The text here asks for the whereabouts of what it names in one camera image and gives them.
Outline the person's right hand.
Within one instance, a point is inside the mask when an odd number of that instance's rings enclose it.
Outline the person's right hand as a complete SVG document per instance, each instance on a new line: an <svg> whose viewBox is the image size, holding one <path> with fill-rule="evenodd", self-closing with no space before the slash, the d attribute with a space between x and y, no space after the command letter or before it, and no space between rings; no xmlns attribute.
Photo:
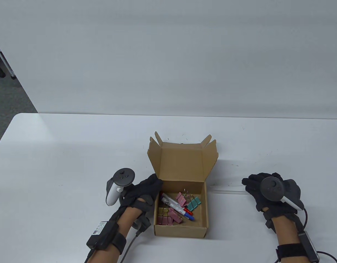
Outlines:
<svg viewBox="0 0 337 263"><path fill-rule="evenodd" d="M242 184L254 197L257 211L263 212L266 220L295 215L305 209L295 180L284 180L278 173L252 174L242 179Z"/></svg>

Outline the person's left hand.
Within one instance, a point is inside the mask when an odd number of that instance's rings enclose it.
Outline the person's left hand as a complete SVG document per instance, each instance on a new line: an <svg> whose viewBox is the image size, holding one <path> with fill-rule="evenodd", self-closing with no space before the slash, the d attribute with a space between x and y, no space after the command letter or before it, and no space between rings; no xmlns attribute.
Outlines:
<svg viewBox="0 0 337 263"><path fill-rule="evenodd" d="M129 185L121 194L119 211L124 212L129 207L139 209L141 213L149 212L162 186L163 180L158 179L156 174L137 185Z"/></svg>

